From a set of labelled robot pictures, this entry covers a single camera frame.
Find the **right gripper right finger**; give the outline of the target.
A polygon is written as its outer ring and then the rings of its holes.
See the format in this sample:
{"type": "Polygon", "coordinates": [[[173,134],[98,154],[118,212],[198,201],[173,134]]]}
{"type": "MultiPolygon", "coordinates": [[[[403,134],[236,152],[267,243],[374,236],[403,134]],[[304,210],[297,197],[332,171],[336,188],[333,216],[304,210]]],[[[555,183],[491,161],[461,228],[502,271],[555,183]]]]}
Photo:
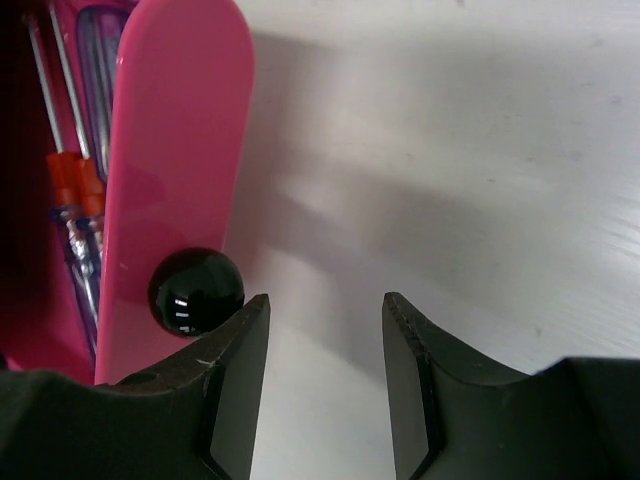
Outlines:
{"type": "Polygon", "coordinates": [[[528,375],[431,322],[382,305],[400,479],[635,479],[639,363],[568,357],[528,375]]]}

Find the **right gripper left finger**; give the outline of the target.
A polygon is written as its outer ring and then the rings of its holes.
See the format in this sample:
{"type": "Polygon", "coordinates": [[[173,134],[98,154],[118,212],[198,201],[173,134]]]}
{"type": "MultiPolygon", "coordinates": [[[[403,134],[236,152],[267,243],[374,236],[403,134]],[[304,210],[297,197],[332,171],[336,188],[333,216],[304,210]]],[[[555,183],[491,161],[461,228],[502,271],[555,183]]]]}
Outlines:
{"type": "Polygon", "coordinates": [[[1,375],[5,479],[246,479],[269,341],[270,302],[115,385],[57,373],[1,375]]]}

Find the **blue screwdriver red collar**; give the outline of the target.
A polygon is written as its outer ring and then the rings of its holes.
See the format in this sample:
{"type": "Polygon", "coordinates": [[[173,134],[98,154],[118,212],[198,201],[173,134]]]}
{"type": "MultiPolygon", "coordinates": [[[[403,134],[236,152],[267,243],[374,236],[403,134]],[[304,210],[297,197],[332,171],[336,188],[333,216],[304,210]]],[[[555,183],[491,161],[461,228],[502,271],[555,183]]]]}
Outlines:
{"type": "Polygon", "coordinates": [[[78,228],[78,220],[82,214],[79,189],[72,170],[77,155],[68,151],[64,145],[51,88],[49,65],[37,20],[34,15],[26,14],[24,23],[28,29],[29,41],[55,148],[54,152],[46,157],[55,196],[55,206],[51,210],[50,216],[58,231],[81,318],[92,325],[97,319],[96,305],[90,283],[92,266],[88,243],[78,228]]]}

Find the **pink drawer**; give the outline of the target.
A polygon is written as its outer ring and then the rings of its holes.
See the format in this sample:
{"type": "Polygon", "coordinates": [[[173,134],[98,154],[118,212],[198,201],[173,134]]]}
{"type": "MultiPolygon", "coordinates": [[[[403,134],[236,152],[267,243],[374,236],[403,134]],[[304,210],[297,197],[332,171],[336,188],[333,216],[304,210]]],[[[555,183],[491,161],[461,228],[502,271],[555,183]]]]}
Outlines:
{"type": "Polygon", "coordinates": [[[21,13],[1,5],[1,353],[12,370],[115,383],[188,344],[154,319],[149,284],[168,256],[224,245],[254,85],[250,30],[231,1],[142,1],[125,26],[91,357],[48,217],[53,143],[21,13]]]}

